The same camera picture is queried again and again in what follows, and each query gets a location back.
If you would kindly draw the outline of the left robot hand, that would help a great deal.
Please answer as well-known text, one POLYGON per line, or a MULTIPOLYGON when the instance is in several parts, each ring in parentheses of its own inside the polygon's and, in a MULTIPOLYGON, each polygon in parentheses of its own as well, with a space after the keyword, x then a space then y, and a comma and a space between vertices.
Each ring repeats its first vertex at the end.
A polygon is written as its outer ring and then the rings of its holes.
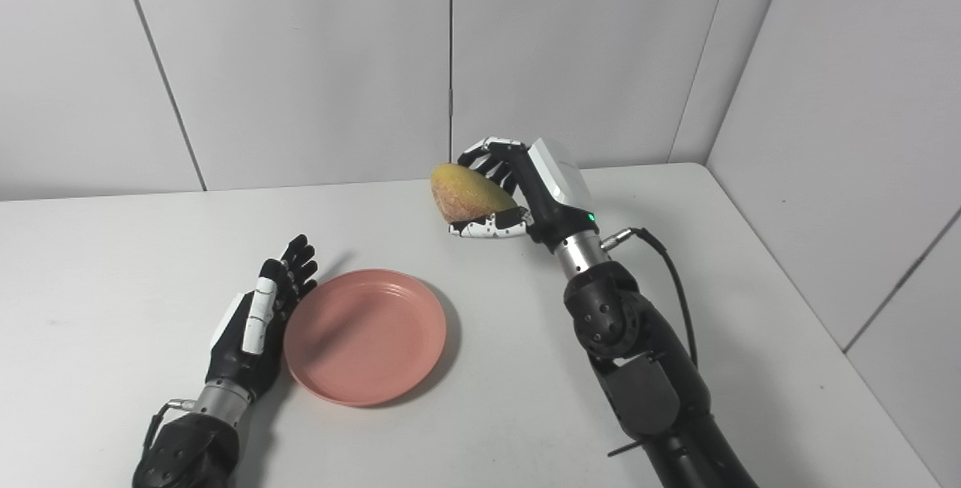
POLYGON ((221 321, 203 380, 229 381, 251 400, 262 398, 277 381, 286 327, 317 286, 317 270, 315 247, 303 234, 289 242, 280 258, 265 260, 255 288, 240 294, 221 321))

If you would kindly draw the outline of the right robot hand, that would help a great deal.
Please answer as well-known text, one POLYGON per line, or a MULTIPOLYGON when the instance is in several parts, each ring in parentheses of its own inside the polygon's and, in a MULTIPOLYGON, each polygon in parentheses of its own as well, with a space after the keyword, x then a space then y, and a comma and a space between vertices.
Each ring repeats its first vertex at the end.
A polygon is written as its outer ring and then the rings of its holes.
POLYGON ((592 200, 580 169, 569 161, 562 145, 544 138, 531 146, 502 137, 487 137, 464 150, 456 160, 525 203, 504 210, 481 211, 454 221, 447 230, 456 237, 501 239, 529 236, 555 252, 563 242, 583 232, 598 233, 592 200))

